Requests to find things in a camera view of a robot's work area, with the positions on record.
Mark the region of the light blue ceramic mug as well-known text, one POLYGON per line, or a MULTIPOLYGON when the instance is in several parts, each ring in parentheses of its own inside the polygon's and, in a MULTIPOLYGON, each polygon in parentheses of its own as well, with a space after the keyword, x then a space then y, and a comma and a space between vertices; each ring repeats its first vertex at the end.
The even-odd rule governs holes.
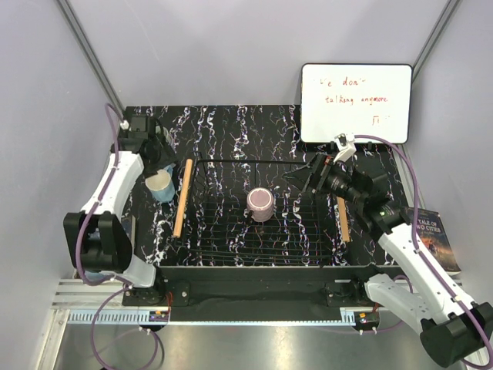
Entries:
POLYGON ((173 166, 166 166, 158 170, 157 174, 145 179, 145 185, 152 194, 154 200, 160 203, 169 203, 175 196, 173 183, 173 166))

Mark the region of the green plastic cup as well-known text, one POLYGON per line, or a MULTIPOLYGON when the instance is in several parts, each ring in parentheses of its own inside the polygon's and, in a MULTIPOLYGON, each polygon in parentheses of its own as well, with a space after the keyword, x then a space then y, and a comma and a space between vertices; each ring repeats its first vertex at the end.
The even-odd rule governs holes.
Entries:
POLYGON ((169 133, 169 130, 166 127, 162 127, 161 132, 162 132, 163 137, 166 139, 166 142, 168 144, 171 144, 173 139, 172 139, 171 134, 169 133))

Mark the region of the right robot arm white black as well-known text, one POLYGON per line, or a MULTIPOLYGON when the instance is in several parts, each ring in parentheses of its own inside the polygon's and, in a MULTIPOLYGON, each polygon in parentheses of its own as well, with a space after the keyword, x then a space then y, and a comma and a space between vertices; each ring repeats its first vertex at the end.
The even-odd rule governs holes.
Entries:
POLYGON ((385 273, 350 286, 359 305, 378 303, 418 335, 428 356, 447 368, 482 349, 492 351, 492 306, 477 303, 458 286, 419 239, 405 209, 387 194, 387 173, 369 159, 343 166, 323 154, 287 172, 298 190, 330 194, 353 204, 361 229, 396 260, 417 293, 399 287, 385 273))

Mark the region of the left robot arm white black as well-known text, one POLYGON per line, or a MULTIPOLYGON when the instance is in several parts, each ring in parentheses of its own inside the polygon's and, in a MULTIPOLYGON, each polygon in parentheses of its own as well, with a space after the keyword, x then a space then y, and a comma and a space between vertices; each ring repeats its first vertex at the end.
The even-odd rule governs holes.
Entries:
POLYGON ((174 167, 176 153, 155 117, 132 116, 113 132, 109 163, 95 192, 80 211, 64 217, 69 254, 87 285, 115 278, 139 288, 146 303, 157 305, 166 297, 166 286, 157 281, 156 267, 135 255, 121 219, 136 181, 174 167))

